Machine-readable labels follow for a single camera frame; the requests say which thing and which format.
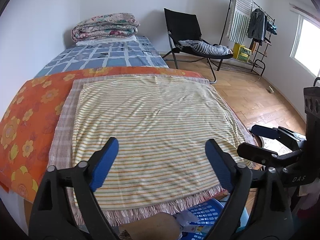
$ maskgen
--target window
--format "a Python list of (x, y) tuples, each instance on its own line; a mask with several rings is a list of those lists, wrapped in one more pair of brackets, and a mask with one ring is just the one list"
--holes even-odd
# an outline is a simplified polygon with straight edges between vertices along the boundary
[(302, 15), (299, 15), (291, 58), (316, 77), (320, 76), (320, 28)]

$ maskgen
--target hanging towel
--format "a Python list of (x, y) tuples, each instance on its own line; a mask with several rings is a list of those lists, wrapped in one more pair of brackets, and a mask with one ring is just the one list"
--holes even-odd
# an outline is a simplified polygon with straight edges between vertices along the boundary
[(230, 41), (243, 44), (252, 12), (252, 0), (232, 0), (227, 37)]

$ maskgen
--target striped towel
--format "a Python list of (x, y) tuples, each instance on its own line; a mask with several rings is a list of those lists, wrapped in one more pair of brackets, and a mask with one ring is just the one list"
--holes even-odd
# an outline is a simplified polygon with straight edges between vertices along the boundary
[(182, 47), (191, 47), (192, 50), (196, 53), (201, 55), (208, 55), (208, 56), (216, 56), (222, 57), (229, 54), (233, 54), (232, 50), (226, 46), (216, 45), (213, 46), (208, 44), (204, 41), (179, 41)]
[(155, 209), (221, 188), (205, 155), (210, 138), (236, 162), (243, 161), (236, 150), (245, 138), (223, 99), (212, 86), (178, 77), (84, 84), (72, 136), (74, 165), (110, 137), (119, 140), (119, 153), (95, 192), (106, 210)]
[[(97, 81), (114, 79), (116, 77), (124, 77), (124, 76), (157, 76), (157, 77), (169, 77), (168, 75), (159, 75), (159, 74), (125, 74), (125, 75), (116, 75), (116, 76), (100, 76), (94, 78), (87, 79), (78, 79), (73, 82), (72, 89), (63, 105), (62, 112), (54, 133), (54, 138), (51, 144), (50, 152), (49, 152), (49, 162), (48, 166), (55, 165), (57, 169), (67, 169), (73, 167), (72, 160), (72, 134), (73, 127), (75, 122), (76, 108), (78, 104), (78, 99), (80, 92), (83, 88), (84, 84), (94, 83)], [(180, 78), (184, 78), (190, 81), (198, 82), (201, 84), (209, 85), (209, 81), (203, 78), (196, 77), (186, 77), (179, 76)], [(234, 120), (237, 125), (241, 129), (242, 136), (245, 138), (247, 143), (255, 144), (253, 137), (248, 132), (246, 127), (241, 123), (241, 121), (236, 117), (231, 109), (228, 107), (228, 111), (230, 111), (233, 115)], [(162, 203), (160, 205), (148, 206), (137, 209), (128, 209), (128, 210), (105, 210), (102, 209), (102, 212), (108, 219), (108, 222), (112, 226), (118, 226), (119, 224), (131, 223), (136, 220), (142, 220), (153, 216), (159, 212), (176, 214), (177, 212), (181, 212), (190, 208), (192, 206), (198, 205), (199, 203), (203, 203), (206, 200), (212, 198), (215, 194), (220, 193), (222, 189), (214, 192), (213, 189), (208, 191), (203, 191), (198, 194), (183, 197), (177, 199), (173, 202)], [(75, 199), (73, 195), (73, 189), (67, 188), (67, 195), (70, 202), (71, 210), (75, 217), (76, 223), (78, 225), (83, 225), (84, 221), (81, 216), (81, 212), (78, 207), (76, 207)]]
[(243, 44), (247, 35), (252, 12), (252, 0), (232, 0), (230, 24), (227, 37), (230, 41)]

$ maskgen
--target orange floral blanket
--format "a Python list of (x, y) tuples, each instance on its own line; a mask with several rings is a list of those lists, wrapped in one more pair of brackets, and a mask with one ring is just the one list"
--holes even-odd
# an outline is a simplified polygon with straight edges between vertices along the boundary
[(202, 76), (153, 67), (100, 67), (27, 81), (0, 122), (0, 184), (33, 202), (48, 164), (54, 131), (75, 79), (121, 74)]

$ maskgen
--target towel fringe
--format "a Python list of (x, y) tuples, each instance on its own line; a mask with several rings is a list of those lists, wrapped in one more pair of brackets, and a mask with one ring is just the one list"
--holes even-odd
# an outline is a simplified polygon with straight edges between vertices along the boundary
[[(177, 199), (167, 203), (127, 210), (102, 209), (102, 212), (111, 226), (119, 226), (121, 224), (132, 223), (137, 220), (151, 217), (160, 212), (169, 213), (171, 215), (176, 214), (190, 207), (206, 202), (209, 199), (212, 199), (215, 195), (221, 193), (223, 190), (224, 189), (221, 187), (221, 185), (218, 184), (208, 190), (197, 193), (195, 195), (187, 196), (185, 198)], [(73, 205), (71, 209), (76, 223), (78, 225), (84, 225), (84, 220), (82, 218), (80, 209), (76, 205)]]

